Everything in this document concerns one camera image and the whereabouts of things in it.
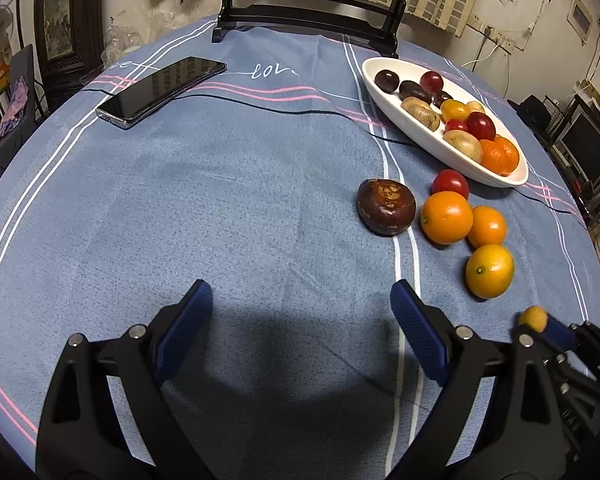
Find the yellow-green orange fruit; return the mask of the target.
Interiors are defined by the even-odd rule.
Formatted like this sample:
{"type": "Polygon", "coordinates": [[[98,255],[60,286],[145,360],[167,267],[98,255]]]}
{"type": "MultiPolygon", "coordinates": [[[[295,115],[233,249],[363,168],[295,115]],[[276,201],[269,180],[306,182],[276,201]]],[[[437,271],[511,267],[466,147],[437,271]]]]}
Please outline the yellow-green orange fruit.
{"type": "Polygon", "coordinates": [[[471,293],[480,299],[493,299],[504,294],[512,284],[515,261],[502,245],[489,244],[477,248],[467,260],[465,280],[471,293]]]}

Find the white oval plate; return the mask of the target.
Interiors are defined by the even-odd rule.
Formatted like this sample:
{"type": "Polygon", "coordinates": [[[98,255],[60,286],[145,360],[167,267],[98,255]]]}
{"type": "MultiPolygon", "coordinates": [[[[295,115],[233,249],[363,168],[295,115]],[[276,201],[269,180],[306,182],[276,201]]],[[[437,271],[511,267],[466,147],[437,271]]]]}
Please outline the white oval plate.
{"type": "Polygon", "coordinates": [[[400,98],[398,90],[388,93],[376,84],[375,76],[382,70],[395,73],[399,82],[404,80],[419,82],[420,77],[426,73],[427,69],[423,65],[398,60],[397,58],[368,58],[362,63],[360,68],[366,90],[376,106],[396,128],[402,131],[420,148],[423,148],[428,154],[439,159],[446,166],[464,174],[465,177],[485,185],[493,186],[494,188],[516,188],[516,186],[523,186],[527,183],[529,166],[526,155],[513,133],[509,131],[509,128],[506,127],[504,122],[501,121],[490,107],[482,104],[484,114],[493,122],[495,133],[509,140],[518,151],[518,164],[507,176],[502,176],[483,167],[465,153],[454,148],[452,144],[443,140],[443,136],[446,133],[446,120],[440,108],[436,107],[434,103],[431,103],[429,107],[439,117],[439,125],[436,130],[432,130],[416,116],[403,108],[403,100],[400,98]]]}

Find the pale cream round fruit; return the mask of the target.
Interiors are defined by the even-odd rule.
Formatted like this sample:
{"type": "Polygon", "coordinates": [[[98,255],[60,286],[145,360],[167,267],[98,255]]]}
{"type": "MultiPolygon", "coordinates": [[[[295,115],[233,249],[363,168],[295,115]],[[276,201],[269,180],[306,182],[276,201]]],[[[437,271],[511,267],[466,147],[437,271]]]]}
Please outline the pale cream round fruit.
{"type": "Polygon", "coordinates": [[[484,114],[486,112],[484,106],[478,101],[469,101],[465,104],[465,107],[468,115],[472,113],[484,114]]]}

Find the orange yellow small fruit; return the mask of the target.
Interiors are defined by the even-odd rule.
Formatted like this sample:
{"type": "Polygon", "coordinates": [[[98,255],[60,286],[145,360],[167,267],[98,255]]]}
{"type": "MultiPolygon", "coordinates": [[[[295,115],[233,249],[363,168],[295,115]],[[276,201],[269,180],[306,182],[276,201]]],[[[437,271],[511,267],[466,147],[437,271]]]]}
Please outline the orange yellow small fruit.
{"type": "Polygon", "coordinates": [[[465,120],[468,117],[465,103],[457,100],[447,100],[440,108],[442,120],[447,122],[450,118],[465,120]]]}

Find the dark purple small plum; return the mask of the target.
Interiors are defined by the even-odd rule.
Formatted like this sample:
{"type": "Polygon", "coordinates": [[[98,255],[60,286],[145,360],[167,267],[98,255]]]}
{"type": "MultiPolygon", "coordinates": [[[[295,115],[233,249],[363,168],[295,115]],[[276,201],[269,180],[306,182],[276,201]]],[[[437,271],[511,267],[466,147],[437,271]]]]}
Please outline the dark purple small plum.
{"type": "Polygon", "coordinates": [[[374,78],[376,86],[385,93],[393,94],[400,87],[400,77],[392,70],[380,70],[374,78]]]}

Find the large red plum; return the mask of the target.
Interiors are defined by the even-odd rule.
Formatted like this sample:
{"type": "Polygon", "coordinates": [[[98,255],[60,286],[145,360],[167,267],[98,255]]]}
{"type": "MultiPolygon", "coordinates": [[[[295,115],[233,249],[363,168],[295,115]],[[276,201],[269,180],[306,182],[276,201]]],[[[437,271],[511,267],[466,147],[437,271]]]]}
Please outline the large red plum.
{"type": "Polygon", "coordinates": [[[493,141],[496,136],[496,129],[492,119],[481,112],[471,112],[465,119],[465,125],[468,132],[478,140],[493,141]]]}

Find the striped beige pepino fruit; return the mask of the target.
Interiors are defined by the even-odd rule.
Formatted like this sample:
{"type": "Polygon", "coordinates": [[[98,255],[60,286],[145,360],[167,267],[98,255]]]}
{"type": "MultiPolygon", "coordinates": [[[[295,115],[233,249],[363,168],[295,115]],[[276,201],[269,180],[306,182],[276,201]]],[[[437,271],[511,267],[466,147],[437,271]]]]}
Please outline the striped beige pepino fruit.
{"type": "Polygon", "coordinates": [[[477,164],[482,162],[482,146],[471,133],[464,130],[449,130],[442,136],[442,139],[477,164]]]}

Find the small red cherry tomato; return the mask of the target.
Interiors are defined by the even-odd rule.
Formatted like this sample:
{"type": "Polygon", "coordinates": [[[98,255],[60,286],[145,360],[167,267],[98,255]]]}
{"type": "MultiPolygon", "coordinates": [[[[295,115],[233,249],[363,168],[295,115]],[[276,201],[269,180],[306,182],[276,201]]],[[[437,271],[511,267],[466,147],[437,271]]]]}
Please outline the small red cherry tomato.
{"type": "Polygon", "coordinates": [[[437,194],[444,191],[460,194],[465,200],[469,197],[469,185],[467,180],[453,169],[445,169],[437,174],[431,183],[431,193],[437,194]]]}

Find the black smartphone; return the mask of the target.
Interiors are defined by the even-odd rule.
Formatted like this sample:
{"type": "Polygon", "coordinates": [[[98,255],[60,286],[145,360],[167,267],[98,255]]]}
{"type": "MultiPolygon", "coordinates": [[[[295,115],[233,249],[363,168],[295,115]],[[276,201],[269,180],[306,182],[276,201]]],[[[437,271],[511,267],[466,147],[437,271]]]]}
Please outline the black smartphone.
{"type": "Polygon", "coordinates": [[[118,128],[132,128],[189,88],[226,69],[225,63],[208,58],[181,58],[110,96],[96,107],[95,114],[118,128]]]}

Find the small orange tangerine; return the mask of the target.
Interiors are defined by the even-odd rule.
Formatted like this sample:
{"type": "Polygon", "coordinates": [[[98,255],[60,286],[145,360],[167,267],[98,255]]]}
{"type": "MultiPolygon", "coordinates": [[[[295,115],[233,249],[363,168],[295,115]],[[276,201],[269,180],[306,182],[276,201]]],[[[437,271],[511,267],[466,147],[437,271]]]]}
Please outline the small orange tangerine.
{"type": "Polygon", "coordinates": [[[477,206],[472,210],[472,215],[474,222],[472,222],[467,238],[473,248],[504,243],[507,223],[497,209],[489,206],[477,206]]]}
{"type": "Polygon", "coordinates": [[[420,207],[419,220],[430,242],[446,246],[469,234],[474,224],[474,213],[463,195],[442,191],[432,194],[420,207]]]}

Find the large orange mandarin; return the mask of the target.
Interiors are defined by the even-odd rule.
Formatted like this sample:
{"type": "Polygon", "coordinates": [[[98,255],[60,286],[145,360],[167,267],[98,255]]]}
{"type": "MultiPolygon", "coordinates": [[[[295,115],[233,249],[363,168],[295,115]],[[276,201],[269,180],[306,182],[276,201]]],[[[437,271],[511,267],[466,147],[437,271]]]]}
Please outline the large orange mandarin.
{"type": "Polygon", "coordinates": [[[508,139],[504,138],[504,136],[499,136],[498,134],[495,136],[494,142],[498,144],[498,146],[506,155],[504,174],[508,176],[516,170],[519,164],[518,148],[516,148],[516,145],[510,142],[508,139]]]}
{"type": "Polygon", "coordinates": [[[479,143],[482,148],[481,165],[494,174],[507,176],[509,158],[501,145],[488,139],[481,139],[479,143]]]}

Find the small yellow-brown longan fruit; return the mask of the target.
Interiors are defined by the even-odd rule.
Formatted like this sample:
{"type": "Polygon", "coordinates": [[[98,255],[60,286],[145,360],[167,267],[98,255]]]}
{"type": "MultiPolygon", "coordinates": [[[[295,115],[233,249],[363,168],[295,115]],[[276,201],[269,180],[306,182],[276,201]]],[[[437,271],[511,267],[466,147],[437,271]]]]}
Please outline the small yellow-brown longan fruit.
{"type": "Polygon", "coordinates": [[[537,333],[543,333],[548,325],[548,313],[541,306],[528,307],[517,318],[517,325],[527,325],[537,333]]]}

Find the tan round fruit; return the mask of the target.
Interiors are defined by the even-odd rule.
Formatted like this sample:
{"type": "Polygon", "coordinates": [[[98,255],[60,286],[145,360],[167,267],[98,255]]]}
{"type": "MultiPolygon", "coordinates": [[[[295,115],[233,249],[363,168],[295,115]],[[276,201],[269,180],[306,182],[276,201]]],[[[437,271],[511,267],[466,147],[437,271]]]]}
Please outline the tan round fruit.
{"type": "Polygon", "coordinates": [[[435,132],[440,127],[440,115],[416,96],[408,96],[402,101],[401,107],[430,131],[435,132]]]}

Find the speckled beige passion fruit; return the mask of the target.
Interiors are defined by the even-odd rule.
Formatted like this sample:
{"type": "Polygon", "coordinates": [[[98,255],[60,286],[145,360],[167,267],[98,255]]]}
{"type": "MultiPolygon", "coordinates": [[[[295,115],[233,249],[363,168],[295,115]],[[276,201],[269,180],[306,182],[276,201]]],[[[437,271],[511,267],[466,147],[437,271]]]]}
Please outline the speckled beige passion fruit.
{"type": "Polygon", "coordinates": [[[452,100],[452,96],[450,96],[449,93],[445,92],[444,90],[434,92],[431,97],[431,103],[437,108],[441,108],[442,104],[447,100],[452,100]]]}

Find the dark purple plum front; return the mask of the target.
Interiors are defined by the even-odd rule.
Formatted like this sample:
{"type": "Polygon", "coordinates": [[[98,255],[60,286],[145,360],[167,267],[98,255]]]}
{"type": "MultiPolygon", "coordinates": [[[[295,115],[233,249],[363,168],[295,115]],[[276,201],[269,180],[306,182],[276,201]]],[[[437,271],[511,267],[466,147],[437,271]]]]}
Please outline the dark purple plum front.
{"type": "Polygon", "coordinates": [[[412,80],[404,80],[400,83],[398,95],[402,101],[407,98],[416,98],[427,104],[431,103],[431,94],[418,82],[412,80]]]}

